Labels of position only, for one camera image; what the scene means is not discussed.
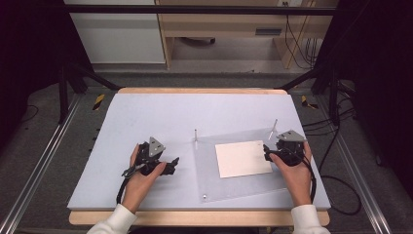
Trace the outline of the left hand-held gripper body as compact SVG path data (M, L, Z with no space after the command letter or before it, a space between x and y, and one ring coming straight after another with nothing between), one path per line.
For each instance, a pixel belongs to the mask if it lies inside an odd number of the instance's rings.
M160 157L166 148L155 138L150 137L139 145L135 158L135 168L143 175L148 176L160 164Z

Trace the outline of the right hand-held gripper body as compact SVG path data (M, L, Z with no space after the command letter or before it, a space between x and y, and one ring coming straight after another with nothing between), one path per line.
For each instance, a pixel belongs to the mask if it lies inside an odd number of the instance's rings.
M299 165L304 157L304 141L305 138L293 130L284 132L277 136L276 154L289 167Z

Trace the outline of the white paper sheet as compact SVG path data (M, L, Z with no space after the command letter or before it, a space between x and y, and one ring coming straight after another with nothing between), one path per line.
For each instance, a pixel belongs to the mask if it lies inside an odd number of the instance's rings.
M221 178L254 176L272 171L264 156L262 140L216 144L215 152Z

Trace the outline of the clear acrylic frame metal standoffs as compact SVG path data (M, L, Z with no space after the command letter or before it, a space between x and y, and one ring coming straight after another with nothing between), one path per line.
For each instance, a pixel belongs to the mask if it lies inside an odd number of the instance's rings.
M200 136L194 131L193 149L200 200L217 202L286 189L281 172L269 162L272 171L261 175L245 175L221 178L218 170L215 145L242 141L262 140L271 149L278 139L277 127L266 127L225 135Z

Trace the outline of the person's right hand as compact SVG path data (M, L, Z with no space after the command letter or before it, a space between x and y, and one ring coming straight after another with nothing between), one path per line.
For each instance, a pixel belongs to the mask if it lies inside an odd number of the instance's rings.
M312 174L309 169L312 152L307 141L304 142L304 154L305 160L294 167L289 167L278 155L270 155L270 158L282 173L295 207L313 204L311 198Z

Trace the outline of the white board table cover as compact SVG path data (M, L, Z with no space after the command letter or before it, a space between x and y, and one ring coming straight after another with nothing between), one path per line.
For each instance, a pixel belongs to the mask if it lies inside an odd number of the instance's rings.
M303 131L291 96L117 94L68 207L112 210L134 147L154 137L166 148L163 160L179 161L173 175L157 179L140 206L143 210L288 210L293 204L287 189L217 202L200 200L194 131L210 136L266 127L277 127L278 135Z

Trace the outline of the wooden table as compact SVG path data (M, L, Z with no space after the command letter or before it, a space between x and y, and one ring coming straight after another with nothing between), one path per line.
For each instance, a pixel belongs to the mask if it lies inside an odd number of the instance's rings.
M286 92L278 90L167 88L124 88L118 94L287 95ZM70 210L69 220L74 225L95 224L108 218L114 208L110 211ZM289 226L292 223L290 209L143 210L140 207L136 223L139 226Z

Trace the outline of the black metal stand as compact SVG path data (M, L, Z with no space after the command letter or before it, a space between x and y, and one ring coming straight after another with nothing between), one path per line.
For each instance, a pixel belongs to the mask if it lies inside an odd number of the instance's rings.
M338 92L340 88L339 73L333 65L322 63L321 65L307 71L298 78L277 87L277 90L290 91L297 85L314 79L315 82L311 87L311 92L314 95L322 94L326 89L329 89L328 94L328 117L335 126L340 124Z
M103 77L97 75L94 71L87 69L76 63L68 63L64 65L58 72L58 92L59 92L59 123L61 124L69 115L69 103L67 85L70 85L76 94L84 94L88 86L84 78L88 77L108 88L111 91L119 91L122 89Z

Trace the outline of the black curtain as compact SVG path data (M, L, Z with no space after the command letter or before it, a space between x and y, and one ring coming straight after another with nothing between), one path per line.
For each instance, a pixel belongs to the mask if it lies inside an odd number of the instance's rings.
M319 61L356 86L373 148L413 199L413 0L338 0Z
M11 141L34 92L76 63L90 70L64 0L0 0L0 150Z

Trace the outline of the grey desk label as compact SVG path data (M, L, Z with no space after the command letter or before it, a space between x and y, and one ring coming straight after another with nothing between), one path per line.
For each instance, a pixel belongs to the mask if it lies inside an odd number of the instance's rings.
M256 28L256 36L280 36L282 34L281 28Z

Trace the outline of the white cabinet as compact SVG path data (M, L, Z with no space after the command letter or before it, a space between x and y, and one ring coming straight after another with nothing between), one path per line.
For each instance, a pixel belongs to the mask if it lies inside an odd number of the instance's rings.
M156 14L70 14L92 64L164 63Z

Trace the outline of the light wooden desk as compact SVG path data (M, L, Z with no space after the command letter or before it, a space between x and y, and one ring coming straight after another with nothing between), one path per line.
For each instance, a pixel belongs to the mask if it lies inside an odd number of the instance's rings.
M247 7L311 7L335 8L339 0L154 0L158 6L247 6ZM303 41L320 43L331 23L331 16L271 15L194 15L159 14L161 34L167 59L171 59L171 40L178 37L248 37L271 38L288 69L304 53ZM280 36L256 36L256 28L281 28Z

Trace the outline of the yellow-handled tool right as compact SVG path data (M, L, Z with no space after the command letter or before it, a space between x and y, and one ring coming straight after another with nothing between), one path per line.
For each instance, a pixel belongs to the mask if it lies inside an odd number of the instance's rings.
M319 109L319 106L317 104L308 103L306 96L301 96L301 103L302 106L309 107L312 109Z

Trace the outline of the aluminium rail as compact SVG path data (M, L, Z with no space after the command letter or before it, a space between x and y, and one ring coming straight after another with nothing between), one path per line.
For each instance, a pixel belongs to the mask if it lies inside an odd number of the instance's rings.
M385 216L383 215L373 193L371 192L367 181L361 173L361 170L356 164L356 161L351 153L347 143L343 139L339 131L336 131L336 142L339 155L343 161L349 177L352 181L354 189L360 197L363 209L376 234L393 234Z
M29 179L24 185L11 210L8 212L5 219L0 223L0 234L14 234L17 229L22 216L24 215L30 201L32 200L39 184L52 162L58 147L69 128L70 123L79 107L80 101L83 99L82 95L74 95L69 107L67 116L59 123L44 149L40 159L38 160L34 170Z

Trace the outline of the black horizontal frame bar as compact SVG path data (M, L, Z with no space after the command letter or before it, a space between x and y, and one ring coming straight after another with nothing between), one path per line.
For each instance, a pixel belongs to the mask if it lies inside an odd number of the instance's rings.
M247 6L150 6L150 5L65 5L69 13L96 14L204 14L204 15L290 15L334 16L334 8L290 8Z

